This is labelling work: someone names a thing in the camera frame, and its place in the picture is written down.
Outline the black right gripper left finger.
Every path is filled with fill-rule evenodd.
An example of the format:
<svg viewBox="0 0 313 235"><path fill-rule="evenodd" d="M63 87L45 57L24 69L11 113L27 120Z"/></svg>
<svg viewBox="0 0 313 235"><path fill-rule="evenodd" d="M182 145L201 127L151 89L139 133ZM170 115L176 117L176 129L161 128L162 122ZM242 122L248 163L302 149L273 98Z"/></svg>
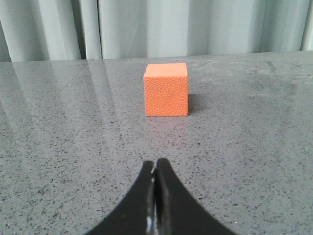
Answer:
<svg viewBox="0 0 313 235"><path fill-rule="evenodd" d="M152 235L154 233L155 184L153 162L145 161L123 200L89 235Z"/></svg>

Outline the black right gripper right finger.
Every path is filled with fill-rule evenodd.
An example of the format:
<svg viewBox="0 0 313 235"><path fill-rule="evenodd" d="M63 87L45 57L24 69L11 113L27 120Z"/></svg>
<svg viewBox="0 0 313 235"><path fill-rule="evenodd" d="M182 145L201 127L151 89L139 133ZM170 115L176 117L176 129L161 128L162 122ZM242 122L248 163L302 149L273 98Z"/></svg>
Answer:
<svg viewBox="0 0 313 235"><path fill-rule="evenodd" d="M191 196L166 158L158 159L157 226L160 235L233 235Z"/></svg>

